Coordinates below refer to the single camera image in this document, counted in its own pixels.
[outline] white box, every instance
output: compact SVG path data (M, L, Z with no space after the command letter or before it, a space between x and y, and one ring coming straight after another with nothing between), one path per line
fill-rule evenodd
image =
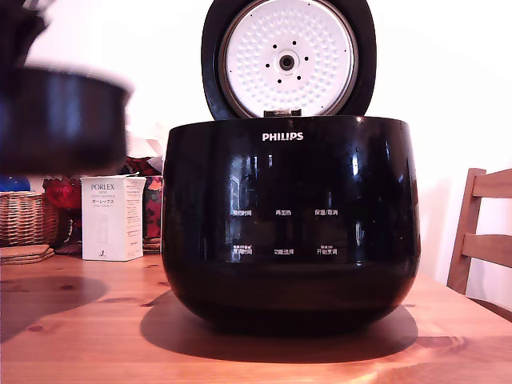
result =
M143 256L142 194L146 178L82 180L82 258L127 262Z

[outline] open lid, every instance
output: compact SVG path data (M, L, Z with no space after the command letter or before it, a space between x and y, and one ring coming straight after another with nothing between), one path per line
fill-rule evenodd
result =
M364 115L377 47L366 0L214 0L202 78L216 120Z

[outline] woven basket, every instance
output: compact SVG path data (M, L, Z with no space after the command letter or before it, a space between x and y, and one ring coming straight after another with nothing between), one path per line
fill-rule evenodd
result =
M58 210L33 192L0 193L0 246L54 244Z

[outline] white wall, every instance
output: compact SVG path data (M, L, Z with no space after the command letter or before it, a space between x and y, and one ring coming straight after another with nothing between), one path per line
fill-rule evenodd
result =
M512 167L512 4L369 3L378 35L378 79L368 115L400 118L411 126L421 269L446 283L467 169ZM128 105L130 131L164 142L173 126L211 120L200 73L209 5L210 0L58 0L30 61L128 78L136 87ZM512 234L511 213L512 202L485 201L479 232ZM474 261L469 294L512 309L512 271Z

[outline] chair backrest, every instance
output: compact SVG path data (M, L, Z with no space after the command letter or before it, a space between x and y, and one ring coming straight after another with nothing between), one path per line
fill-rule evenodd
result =
M482 198L512 198L512 170L468 172L447 284L460 294L466 294L471 258L512 268L512 236L476 235Z

